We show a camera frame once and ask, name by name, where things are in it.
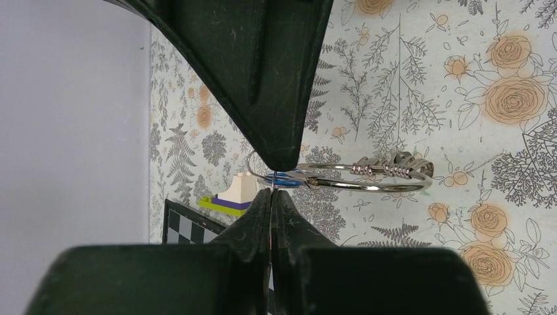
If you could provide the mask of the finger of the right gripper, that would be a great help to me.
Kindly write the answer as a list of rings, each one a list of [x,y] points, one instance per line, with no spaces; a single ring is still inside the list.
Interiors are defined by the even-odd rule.
[[[331,1],[118,1],[185,57],[263,162],[298,164]]]

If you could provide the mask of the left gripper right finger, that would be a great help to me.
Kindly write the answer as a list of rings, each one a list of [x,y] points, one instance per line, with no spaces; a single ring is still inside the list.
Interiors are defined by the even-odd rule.
[[[471,270],[441,248],[341,247],[271,195],[276,314],[487,314]]]

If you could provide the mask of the metal keyring with keys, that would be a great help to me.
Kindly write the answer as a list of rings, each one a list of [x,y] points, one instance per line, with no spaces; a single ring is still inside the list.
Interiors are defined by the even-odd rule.
[[[272,188],[295,188],[306,186],[308,188],[332,188],[336,190],[349,190],[369,192],[376,194],[390,194],[395,192],[419,192],[427,190],[433,182],[435,167],[432,162],[424,158],[415,158],[410,152],[396,152],[390,158],[362,157],[352,164],[340,163],[301,163],[291,171],[277,172],[261,175],[251,166],[251,159],[255,152],[246,158],[246,170],[262,184]],[[328,178],[316,173],[317,170],[347,171],[355,176],[383,176],[392,179],[401,179],[402,183],[376,183],[348,181]]]

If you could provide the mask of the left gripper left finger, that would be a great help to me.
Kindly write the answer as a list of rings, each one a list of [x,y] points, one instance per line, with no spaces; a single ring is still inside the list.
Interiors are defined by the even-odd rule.
[[[204,244],[63,251],[26,314],[266,314],[271,191]]]

